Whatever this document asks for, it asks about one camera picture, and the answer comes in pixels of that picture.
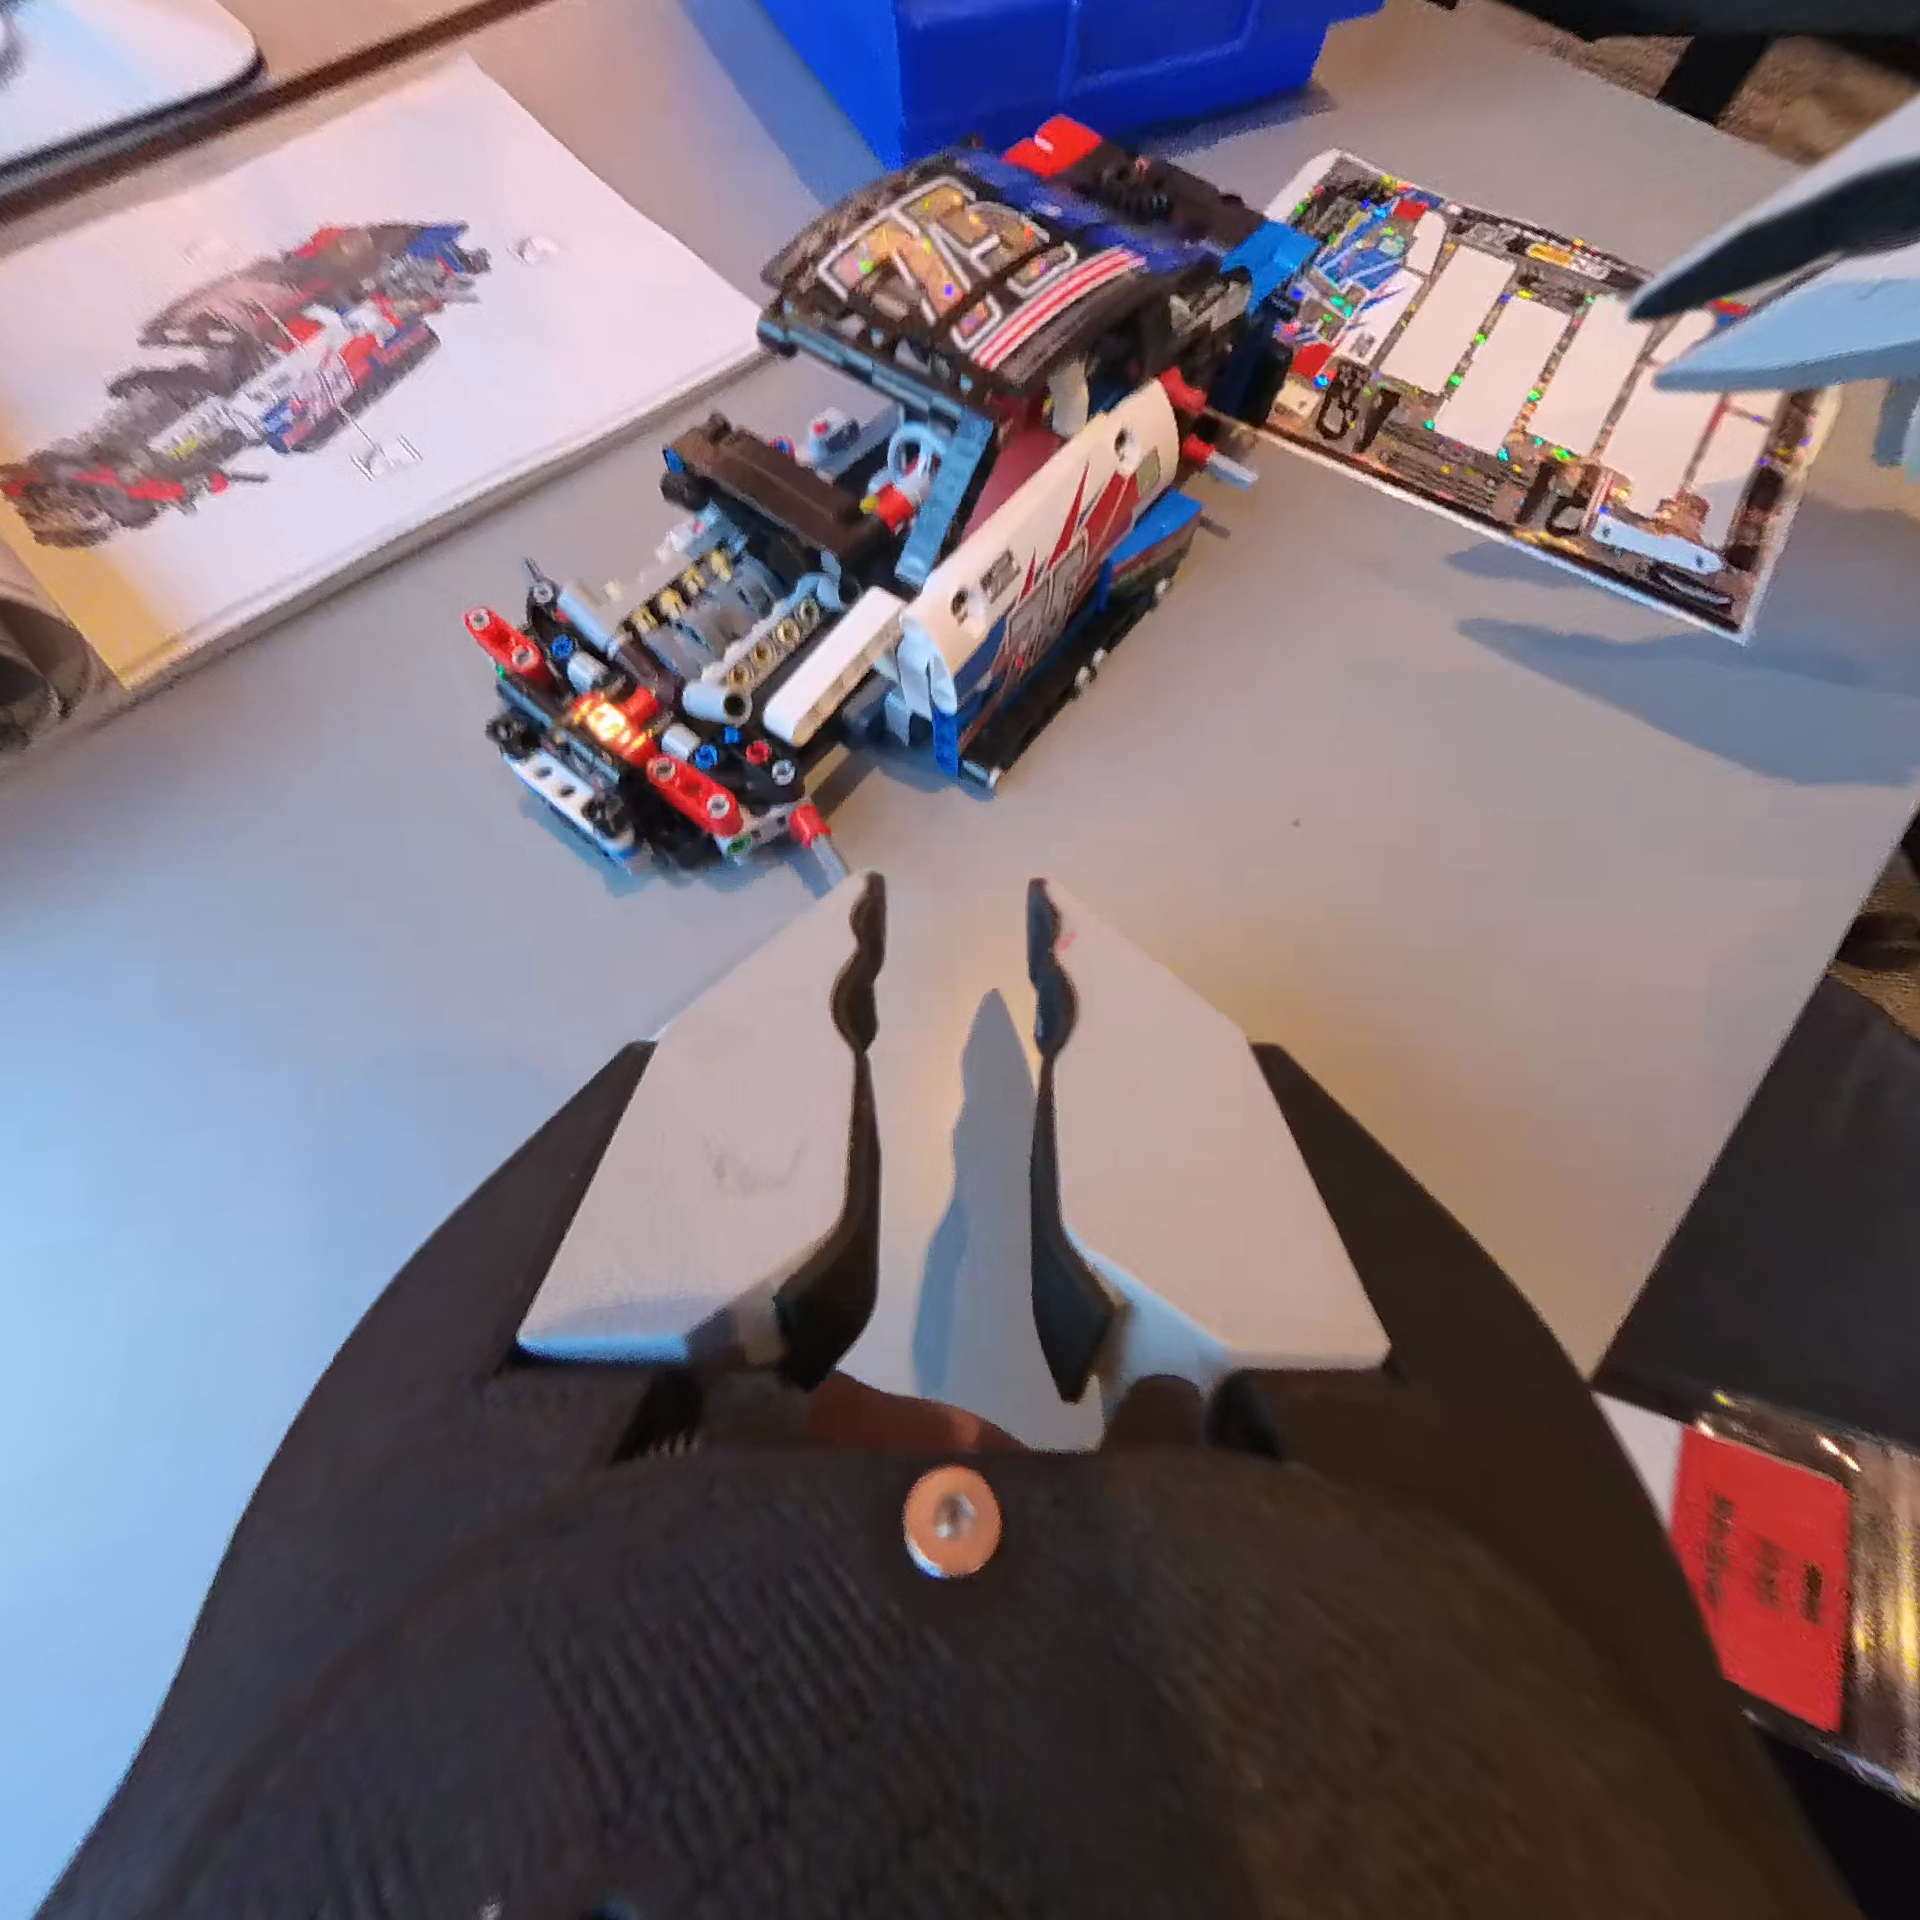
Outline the toy brick race car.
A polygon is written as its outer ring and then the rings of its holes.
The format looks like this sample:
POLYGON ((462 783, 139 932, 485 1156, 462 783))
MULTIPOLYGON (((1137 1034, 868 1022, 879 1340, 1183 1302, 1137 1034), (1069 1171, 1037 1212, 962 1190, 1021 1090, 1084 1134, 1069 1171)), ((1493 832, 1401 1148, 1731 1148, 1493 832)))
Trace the toy brick race car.
POLYGON ((1183 166, 1050 119, 883 176, 764 270, 759 343, 853 380, 788 438, 663 447, 684 516, 637 583, 525 563, 468 608, 487 735, 587 847, 686 870, 762 847, 847 875, 812 792, 889 735, 994 789, 1167 591, 1199 472, 1251 487, 1318 245, 1183 166))

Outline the red card in clear sleeve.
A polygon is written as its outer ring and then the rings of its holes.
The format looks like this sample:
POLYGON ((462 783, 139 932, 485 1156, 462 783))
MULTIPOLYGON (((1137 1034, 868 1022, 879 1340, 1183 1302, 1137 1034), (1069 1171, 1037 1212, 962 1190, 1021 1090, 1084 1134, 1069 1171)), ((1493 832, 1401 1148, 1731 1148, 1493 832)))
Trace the red card in clear sleeve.
POLYGON ((1916 1807, 1916 1450, 1719 1388, 1597 1406, 1749 1717, 1916 1807))

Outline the open instruction booklet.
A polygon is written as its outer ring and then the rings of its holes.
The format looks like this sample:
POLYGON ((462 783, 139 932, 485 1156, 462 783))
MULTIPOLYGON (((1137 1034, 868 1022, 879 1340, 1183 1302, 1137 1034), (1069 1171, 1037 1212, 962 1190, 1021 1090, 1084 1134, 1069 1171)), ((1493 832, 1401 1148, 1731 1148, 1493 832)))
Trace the open instruction booklet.
POLYGON ((757 354, 473 60, 4 254, 4 758, 757 354))

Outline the grey desk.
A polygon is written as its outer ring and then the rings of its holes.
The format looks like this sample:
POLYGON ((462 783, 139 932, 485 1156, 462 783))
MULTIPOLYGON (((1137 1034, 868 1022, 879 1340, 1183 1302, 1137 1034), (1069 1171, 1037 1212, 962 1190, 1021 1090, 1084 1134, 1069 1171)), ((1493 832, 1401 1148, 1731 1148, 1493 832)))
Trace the grey desk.
MULTIPOLYGON (((847 1365, 1079 1444, 1015 1260, 1050 875, 1333 1090, 1585 1366, 1916 792, 1916 484, 1844 396, 1749 644, 1292 455, 997 798, 825 783, 886 877, 847 1365)), ((313 1382, 627 1039, 812 908, 628 879, 485 741, 473 600, 654 552, 663 430, 4 776, 4 1915, 149 1732, 313 1382)))

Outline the holographic sticker sheet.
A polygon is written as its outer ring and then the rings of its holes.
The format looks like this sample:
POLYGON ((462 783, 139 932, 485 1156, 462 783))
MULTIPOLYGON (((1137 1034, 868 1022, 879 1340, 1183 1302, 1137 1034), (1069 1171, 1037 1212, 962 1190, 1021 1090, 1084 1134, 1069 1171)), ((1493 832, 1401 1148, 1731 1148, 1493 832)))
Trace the holographic sticker sheet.
POLYGON ((1627 258, 1324 150, 1267 207, 1310 254, 1265 430, 1318 464, 1745 642, 1835 390, 1670 390, 1745 309, 1644 322, 1627 258))

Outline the blue plastic bin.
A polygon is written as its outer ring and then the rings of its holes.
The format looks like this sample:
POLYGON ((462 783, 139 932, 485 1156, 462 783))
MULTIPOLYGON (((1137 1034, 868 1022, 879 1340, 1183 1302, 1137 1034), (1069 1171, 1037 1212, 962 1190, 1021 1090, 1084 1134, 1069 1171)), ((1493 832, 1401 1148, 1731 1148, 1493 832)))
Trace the blue plastic bin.
POLYGON ((1305 88, 1379 2, 765 2, 868 148, 917 159, 1010 147, 1053 114, 1101 134, 1210 119, 1305 88))

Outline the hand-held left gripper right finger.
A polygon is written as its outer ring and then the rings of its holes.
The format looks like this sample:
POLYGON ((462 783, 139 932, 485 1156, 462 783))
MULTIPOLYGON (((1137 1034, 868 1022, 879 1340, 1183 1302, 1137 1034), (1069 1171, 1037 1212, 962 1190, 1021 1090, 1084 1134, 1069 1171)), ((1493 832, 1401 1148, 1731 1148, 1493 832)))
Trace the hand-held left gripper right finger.
POLYGON ((1253 1043, 1053 879, 1023 901, 1030 1315, 1068 1404, 1357 1372, 1385 1328, 1253 1043))

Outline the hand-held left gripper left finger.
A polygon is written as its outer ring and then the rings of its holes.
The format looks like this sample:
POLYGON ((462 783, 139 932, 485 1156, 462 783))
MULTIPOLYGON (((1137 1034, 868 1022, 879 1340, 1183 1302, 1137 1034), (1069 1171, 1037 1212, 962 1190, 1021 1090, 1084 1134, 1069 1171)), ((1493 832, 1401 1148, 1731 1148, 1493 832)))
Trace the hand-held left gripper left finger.
POLYGON ((838 883, 651 1044, 517 1333, 813 1388, 878 1299, 884 879, 838 883))

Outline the instruction sheet on stand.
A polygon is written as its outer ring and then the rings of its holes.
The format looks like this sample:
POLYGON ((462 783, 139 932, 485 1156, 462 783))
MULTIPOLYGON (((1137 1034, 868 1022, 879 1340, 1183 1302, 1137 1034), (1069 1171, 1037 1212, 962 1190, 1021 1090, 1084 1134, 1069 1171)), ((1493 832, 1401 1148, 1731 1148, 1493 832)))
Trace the instruction sheet on stand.
POLYGON ((220 103, 263 66, 218 2, 4 2, 3 179, 220 103))

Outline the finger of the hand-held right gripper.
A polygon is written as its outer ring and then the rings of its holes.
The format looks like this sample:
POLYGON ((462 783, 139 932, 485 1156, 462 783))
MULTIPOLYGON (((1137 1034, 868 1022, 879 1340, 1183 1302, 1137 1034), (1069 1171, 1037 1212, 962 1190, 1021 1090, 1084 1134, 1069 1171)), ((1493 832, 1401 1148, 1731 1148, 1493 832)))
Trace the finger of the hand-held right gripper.
POLYGON ((1673 318, 1807 264, 1900 248, 1916 235, 1918 114, 1891 111, 1658 271, 1627 315, 1673 318))
POLYGON ((1799 392, 1918 374, 1918 245, 1844 255, 1670 359, 1666 392, 1799 392))

